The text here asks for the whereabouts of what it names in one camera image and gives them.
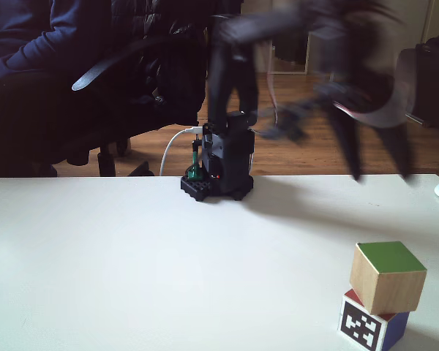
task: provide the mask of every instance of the white table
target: white table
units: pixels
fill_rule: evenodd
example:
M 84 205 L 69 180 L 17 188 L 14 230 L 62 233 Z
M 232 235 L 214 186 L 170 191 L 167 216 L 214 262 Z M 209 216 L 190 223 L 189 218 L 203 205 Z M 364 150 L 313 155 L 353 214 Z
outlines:
M 393 350 L 438 351 L 438 183 L 256 177 L 196 203 L 178 178 L 0 180 L 0 351 L 357 350 L 355 243 L 398 240 L 428 275 Z

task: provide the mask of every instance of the wooden cube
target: wooden cube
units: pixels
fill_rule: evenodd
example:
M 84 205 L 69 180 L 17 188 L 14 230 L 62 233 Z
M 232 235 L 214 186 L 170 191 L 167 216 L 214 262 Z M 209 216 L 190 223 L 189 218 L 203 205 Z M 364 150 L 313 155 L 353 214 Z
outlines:
M 338 330 L 362 350 L 390 350 L 405 333 L 410 312 L 371 316 L 354 290 L 343 296 Z
M 399 241 L 356 244 L 350 284 L 370 314 L 415 311 L 427 269 Z

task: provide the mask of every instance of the chair wheel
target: chair wheel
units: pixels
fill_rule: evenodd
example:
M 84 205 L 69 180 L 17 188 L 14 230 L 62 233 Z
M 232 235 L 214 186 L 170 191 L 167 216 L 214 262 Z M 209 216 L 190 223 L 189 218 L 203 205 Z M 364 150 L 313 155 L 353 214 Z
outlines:
M 129 177 L 154 177 L 153 172 L 149 170 L 148 162 L 138 166 L 136 170 L 129 174 Z

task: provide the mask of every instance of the person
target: person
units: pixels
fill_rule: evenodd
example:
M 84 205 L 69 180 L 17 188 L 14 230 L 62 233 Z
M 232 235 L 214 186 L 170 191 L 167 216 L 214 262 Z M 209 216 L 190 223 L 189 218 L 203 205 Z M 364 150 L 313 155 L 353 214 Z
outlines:
M 53 174 L 40 157 L 99 118 L 71 86 L 101 58 L 110 24 L 110 0 L 0 0 L 0 177 Z

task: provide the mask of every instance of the dark blue sweater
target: dark blue sweater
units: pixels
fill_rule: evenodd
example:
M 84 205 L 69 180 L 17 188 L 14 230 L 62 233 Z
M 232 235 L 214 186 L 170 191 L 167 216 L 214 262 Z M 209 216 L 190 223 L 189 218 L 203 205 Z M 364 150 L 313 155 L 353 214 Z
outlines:
M 110 0 L 0 0 L 0 77 L 48 70 L 79 78 L 109 30 Z

